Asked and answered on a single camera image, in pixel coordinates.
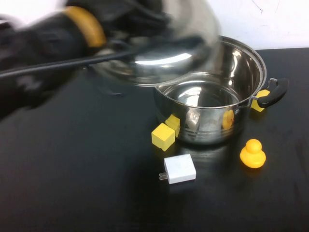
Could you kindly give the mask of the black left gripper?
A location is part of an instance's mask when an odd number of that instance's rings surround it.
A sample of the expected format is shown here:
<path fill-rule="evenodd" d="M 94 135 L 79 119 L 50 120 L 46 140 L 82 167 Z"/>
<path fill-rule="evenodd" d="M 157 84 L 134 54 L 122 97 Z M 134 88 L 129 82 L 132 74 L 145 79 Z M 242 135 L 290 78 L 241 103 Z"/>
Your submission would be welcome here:
<path fill-rule="evenodd" d="M 71 48 L 131 48 L 132 40 L 160 37 L 171 17 L 161 0 L 71 0 Z"/>

